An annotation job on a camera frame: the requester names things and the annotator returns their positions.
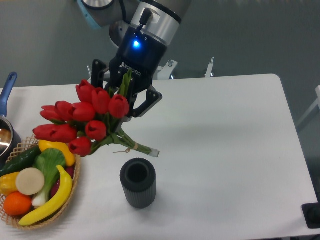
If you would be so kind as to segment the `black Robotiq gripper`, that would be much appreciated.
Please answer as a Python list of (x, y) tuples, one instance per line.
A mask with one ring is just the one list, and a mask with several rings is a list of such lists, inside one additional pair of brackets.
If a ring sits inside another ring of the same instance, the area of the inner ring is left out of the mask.
[[(153, 37), (129, 27), (116, 56), (109, 64), (99, 59), (93, 60), (91, 85), (95, 88), (103, 88), (104, 76), (109, 70), (110, 80), (105, 89), (119, 88), (124, 74), (131, 70), (134, 84), (128, 93), (128, 118), (142, 117), (163, 98), (163, 95), (152, 84), (153, 76), (167, 48), (165, 44)], [(139, 107), (134, 108), (138, 93), (144, 90), (146, 90), (145, 101)]]

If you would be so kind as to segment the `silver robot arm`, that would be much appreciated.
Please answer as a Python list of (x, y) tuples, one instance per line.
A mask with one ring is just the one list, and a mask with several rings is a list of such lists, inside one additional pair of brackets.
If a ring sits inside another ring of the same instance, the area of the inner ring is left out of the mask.
[(189, 0), (79, 0), (82, 14), (93, 28), (109, 27), (109, 35), (118, 47), (115, 57), (103, 66), (93, 63), (91, 83), (103, 84), (103, 73), (110, 77), (106, 90), (115, 90), (123, 76), (132, 71), (126, 98), (126, 120), (148, 112), (161, 99), (152, 84), (161, 59), (171, 44), (188, 11)]

